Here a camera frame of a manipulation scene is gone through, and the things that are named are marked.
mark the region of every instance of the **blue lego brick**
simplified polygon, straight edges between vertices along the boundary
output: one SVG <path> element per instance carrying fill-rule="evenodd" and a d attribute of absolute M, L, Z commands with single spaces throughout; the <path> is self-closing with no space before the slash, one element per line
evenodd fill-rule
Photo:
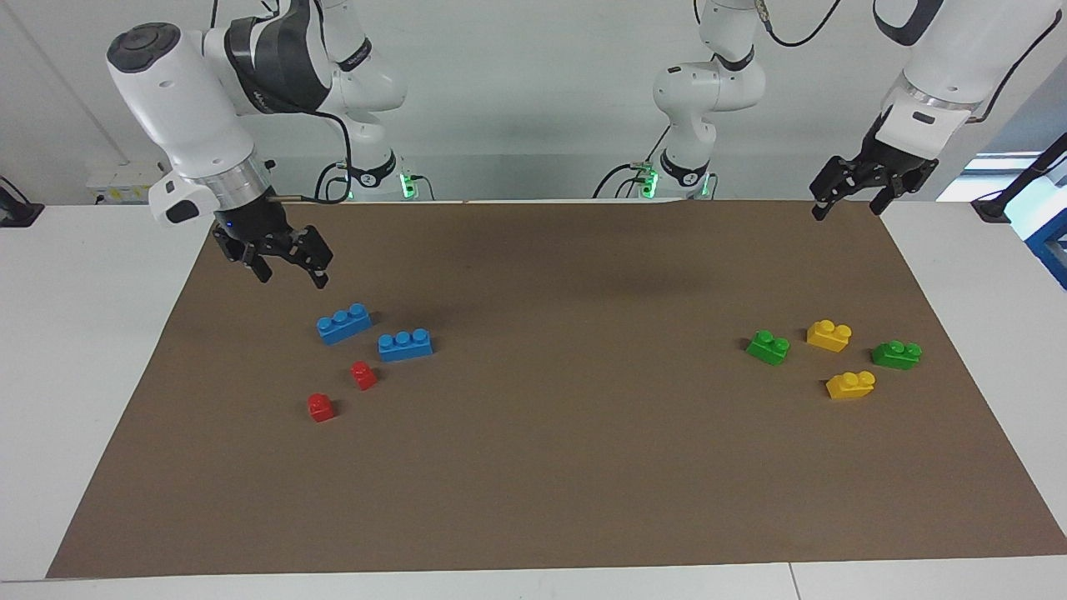
<path fill-rule="evenodd" d="M 416 329 L 411 333 L 401 331 L 396 335 L 386 333 L 378 338 L 378 354 L 382 362 L 405 361 L 432 353 L 430 332 L 425 329 Z"/>
<path fill-rule="evenodd" d="M 1060 285 L 1067 289 L 1067 251 L 1062 242 L 1064 236 L 1067 236 L 1067 208 L 1026 238 L 1026 246 Z"/>
<path fill-rule="evenodd" d="M 322 317 L 316 323 L 319 337 L 327 346 L 333 346 L 361 331 L 370 329 L 370 313 L 363 304 L 352 304 L 347 311 L 337 311 L 333 317 Z"/>

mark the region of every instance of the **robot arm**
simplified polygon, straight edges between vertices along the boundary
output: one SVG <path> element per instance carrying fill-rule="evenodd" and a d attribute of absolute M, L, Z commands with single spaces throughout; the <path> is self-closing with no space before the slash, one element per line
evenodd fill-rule
<path fill-rule="evenodd" d="M 878 28 L 911 46 L 911 59 L 851 160 L 834 156 L 811 183 L 812 214 L 823 220 L 839 200 L 881 188 L 871 209 L 919 191 L 952 136 L 989 97 L 1050 22 L 1061 0 L 918 0 L 913 9 L 875 1 Z"/>
<path fill-rule="evenodd" d="M 704 179 L 715 146 L 713 112 L 742 110 L 763 97 L 766 77 L 752 38 L 760 18 L 753 0 L 708 0 L 700 37 L 710 62 L 682 63 L 656 76 L 653 97 L 670 128 L 659 155 L 659 189 L 692 196 Z"/>
<path fill-rule="evenodd" d="M 139 26 L 115 38 L 108 63 L 126 104 L 174 167 L 149 190 L 153 215 L 173 225 L 213 212 L 212 236 L 224 255 L 262 282 L 271 277 L 262 256 L 273 255 L 321 288 L 333 254 L 314 226 L 294 231 L 286 222 L 238 114 L 329 116 L 347 142 L 344 167 L 349 186 L 357 181 L 354 194 L 410 195 L 402 159 L 369 113 L 399 107 L 407 85 L 370 46 L 350 0 L 282 0 L 270 17 L 206 33 Z"/>

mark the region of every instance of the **red block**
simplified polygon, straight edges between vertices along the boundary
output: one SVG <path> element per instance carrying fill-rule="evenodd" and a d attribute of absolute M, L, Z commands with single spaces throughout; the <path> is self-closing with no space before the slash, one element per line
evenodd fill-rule
<path fill-rule="evenodd" d="M 330 402 L 330 396 L 325 394 L 312 394 L 308 396 L 307 412 L 312 413 L 312 419 L 316 423 L 333 419 L 334 412 L 333 405 Z"/>
<path fill-rule="evenodd" d="M 378 383 L 375 372 L 363 361 L 356 361 L 352 364 L 352 377 L 355 379 L 355 384 L 364 391 L 369 390 L 375 383 Z"/>

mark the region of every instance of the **yellow lego brick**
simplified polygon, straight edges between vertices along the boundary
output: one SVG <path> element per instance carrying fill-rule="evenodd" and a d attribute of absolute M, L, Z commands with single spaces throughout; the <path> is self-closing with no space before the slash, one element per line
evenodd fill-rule
<path fill-rule="evenodd" d="M 808 343 L 825 348 L 831 352 L 840 352 L 848 345 L 853 330 L 847 325 L 833 325 L 833 321 L 823 319 L 808 328 Z"/>
<path fill-rule="evenodd" d="M 859 374 L 842 373 L 826 382 L 826 390 L 834 400 L 862 398 L 874 391 L 874 374 L 861 370 Z"/>

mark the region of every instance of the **table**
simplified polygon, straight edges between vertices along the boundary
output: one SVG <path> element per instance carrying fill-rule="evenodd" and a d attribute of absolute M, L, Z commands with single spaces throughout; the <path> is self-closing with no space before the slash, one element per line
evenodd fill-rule
<path fill-rule="evenodd" d="M 885 220 L 1063 524 L 1067 372 L 1055 362 L 1067 295 L 1008 227 L 970 210 L 897 203 Z M 0 233 L 0 305 L 14 315 L 0 346 L 3 597 L 1057 598 L 1067 587 L 1065 556 L 10 583 L 47 570 L 205 231 L 159 230 L 146 207 L 116 206 L 52 207 L 32 230 Z"/>

